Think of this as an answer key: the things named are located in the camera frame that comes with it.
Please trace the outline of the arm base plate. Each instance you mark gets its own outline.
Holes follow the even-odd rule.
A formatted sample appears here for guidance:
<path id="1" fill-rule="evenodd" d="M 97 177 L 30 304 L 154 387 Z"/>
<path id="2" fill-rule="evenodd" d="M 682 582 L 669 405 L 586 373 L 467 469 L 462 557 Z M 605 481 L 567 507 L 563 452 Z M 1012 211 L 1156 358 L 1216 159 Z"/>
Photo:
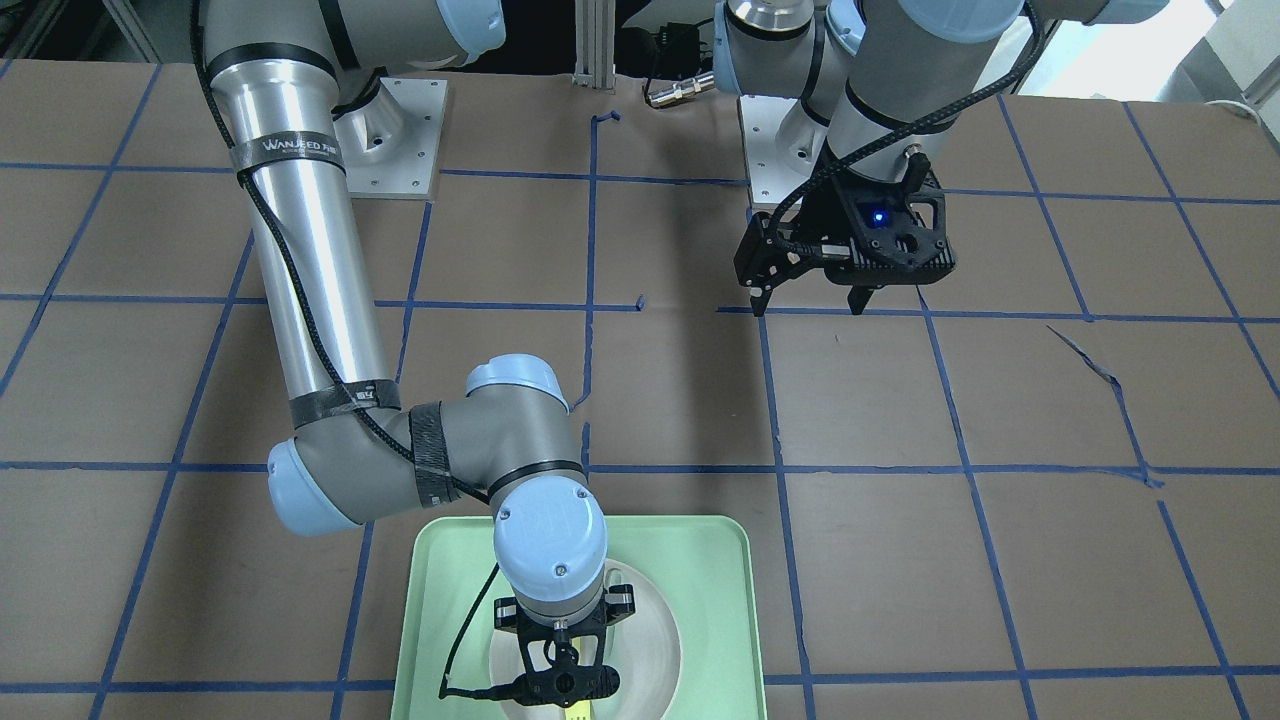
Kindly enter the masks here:
<path id="1" fill-rule="evenodd" d="M 335 119 L 353 199 L 434 199 L 449 85 L 383 78 L 364 106 Z"/>
<path id="2" fill-rule="evenodd" d="M 827 127 L 787 97 L 741 96 L 739 117 L 753 206 L 772 210 L 809 181 Z"/>

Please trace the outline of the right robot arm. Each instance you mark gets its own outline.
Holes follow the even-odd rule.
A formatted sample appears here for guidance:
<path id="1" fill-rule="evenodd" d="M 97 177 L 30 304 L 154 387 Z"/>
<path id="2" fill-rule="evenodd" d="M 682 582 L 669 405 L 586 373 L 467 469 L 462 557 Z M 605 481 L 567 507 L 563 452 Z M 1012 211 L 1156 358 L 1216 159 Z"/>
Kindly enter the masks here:
<path id="1" fill-rule="evenodd" d="M 635 610 L 605 583 L 604 514 L 575 457 L 570 404 L 539 357 L 470 372 L 466 396 L 404 409 L 390 378 L 339 132 L 346 78 L 411 61 L 461 67 L 506 42 L 498 1 L 193 1 L 198 83 L 255 214 L 294 433 L 268 459 L 276 515 L 298 536 L 355 529 L 458 498 L 494 518 L 517 638 L 512 682 L 440 697 L 570 707 L 621 688 L 609 626 Z"/>

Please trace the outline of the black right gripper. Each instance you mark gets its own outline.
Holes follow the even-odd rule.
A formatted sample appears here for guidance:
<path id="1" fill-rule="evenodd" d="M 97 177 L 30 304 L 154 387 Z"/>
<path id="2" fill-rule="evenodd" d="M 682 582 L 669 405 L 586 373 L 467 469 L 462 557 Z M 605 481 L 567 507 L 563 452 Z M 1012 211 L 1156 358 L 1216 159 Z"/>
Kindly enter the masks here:
<path id="1" fill-rule="evenodd" d="M 635 614 L 634 588 L 611 585 L 579 623 L 545 626 L 513 597 L 494 602 L 494 629 L 516 634 L 524 673 L 494 685 L 494 701 L 562 708 L 584 700 L 607 700 L 620 691 L 620 673 L 604 661 L 607 630 Z"/>

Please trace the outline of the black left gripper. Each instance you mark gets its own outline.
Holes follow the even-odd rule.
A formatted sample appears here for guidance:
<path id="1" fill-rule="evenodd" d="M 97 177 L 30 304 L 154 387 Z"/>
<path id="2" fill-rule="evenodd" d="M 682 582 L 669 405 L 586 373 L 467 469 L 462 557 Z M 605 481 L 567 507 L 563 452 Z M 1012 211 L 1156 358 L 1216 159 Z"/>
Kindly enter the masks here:
<path id="1" fill-rule="evenodd" d="M 809 192 L 788 219 L 756 213 L 733 255 L 755 318 L 765 315 L 776 287 L 808 272 L 850 287 L 849 310 L 860 316 L 881 287 L 932 284 L 956 265 L 945 193 L 924 152 L 908 158 L 900 181 L 842 170 Z"/>

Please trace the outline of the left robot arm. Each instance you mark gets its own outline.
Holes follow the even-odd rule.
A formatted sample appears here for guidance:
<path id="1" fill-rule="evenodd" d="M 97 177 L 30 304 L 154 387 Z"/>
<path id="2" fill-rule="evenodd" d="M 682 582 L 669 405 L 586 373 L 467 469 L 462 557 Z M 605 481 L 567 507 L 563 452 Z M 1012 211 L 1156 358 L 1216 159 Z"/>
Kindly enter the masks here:
<path id="1" fill-rule="evenodd" d="M 887 286 L 956 266 L 933 169 L 960 114 L 1024 79 L 1051 20 L 1137 24 L 1161 1 L 719 1 L 716 85 L 796 102 L 804 178 L 753 214 L 733 255 L 753 315 L 822 272 L 861 314 Z"/>

